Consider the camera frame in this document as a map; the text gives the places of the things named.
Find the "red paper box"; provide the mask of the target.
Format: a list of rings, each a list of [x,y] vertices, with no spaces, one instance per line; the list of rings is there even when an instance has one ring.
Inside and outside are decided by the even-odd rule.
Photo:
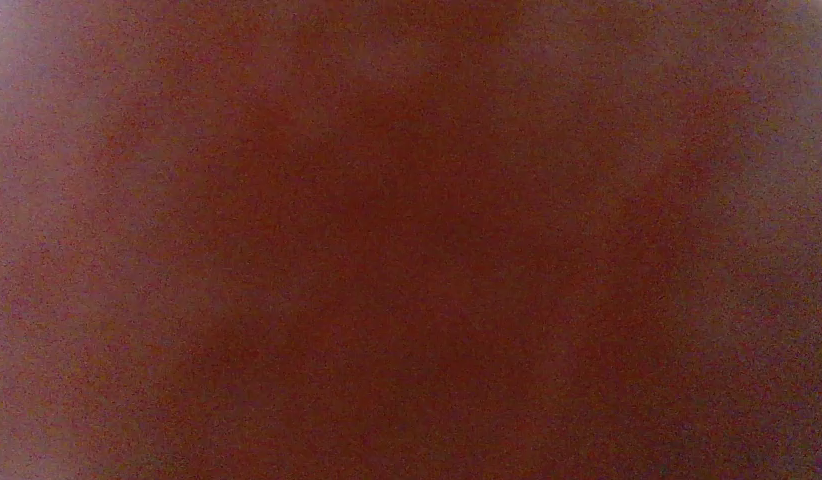
[[[0,1],[0,479],[822,479],[822,1]]]

